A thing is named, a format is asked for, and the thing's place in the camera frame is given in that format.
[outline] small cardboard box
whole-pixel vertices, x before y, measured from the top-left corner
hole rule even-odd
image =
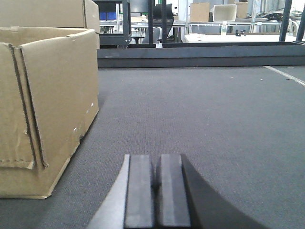
[[[237,5],[237,18],[247,18],[248,3],[247,2],[236,2]]]
[[[51,195],[99,108],[95,31],[0,28],[0,197]]]
[[[190,22],[208,22],[210,16],[210,3],[191,3]]]

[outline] black chair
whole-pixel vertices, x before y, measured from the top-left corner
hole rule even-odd
[[[173,12],[172,12],[172,4],[166,5],[166,36],[170,33],[173,27]],[[152,13],[152,26],[153,27],[161,27],[162,28],[162,5],[157,4],[153,8]]]

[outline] white line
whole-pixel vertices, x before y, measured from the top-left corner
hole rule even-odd
[[[271,70],[271,71],[274,71],[274,72],[276,72],[276,73],[279,73],[279,74],[285,76],[285,77],[288,78],[288,79],[294,80],[294,81],[296,81],[297,83],[299,83],[299,84],[301,84],[301,85],[303,85],[303,86],[305,87],[305,81],[303,81],[303,80],[300,80],[300,79],[298,79],[298,78],[296,78],[296,77],[294,77],[294,76],[292,76],[292,75],[289,75],[289,74],[287,74],[287,73],[284,73],[284,72],[282,72],[282,71],[280,71],[280,70],[278,70],[278,69],[276,69],[276,68],[273,68],[273,67],[271,67],[271,66],[263,66],[263,67],[264,67],[264,68],[267,68],[267,69],[269,69],[269,70]]]

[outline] office chair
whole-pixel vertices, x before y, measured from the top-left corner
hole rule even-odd
[[[170,33],[173,27],[173,12],[172,12],[172,4],[166,5],[166,36]],[[162,5],[157,4],[154,6],[152,11],[152,26],[153,27],[161,27],[162,28]]]
[[[162,28],[153,27],[152,28],[152,40],[154,44],[157,44],[162,39]],[[142,44],[148,44],[148,30],[145,31],[145,37],[142,40]]]

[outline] desk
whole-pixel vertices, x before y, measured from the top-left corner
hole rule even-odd
[[[190,34],[186,35],[185,43],[201,43],[201,42],[278,42],[280,35],[246,35],[236,37],[235,35],[203,35]],[[286,36],[286,42],[294,42],[295,37]]]

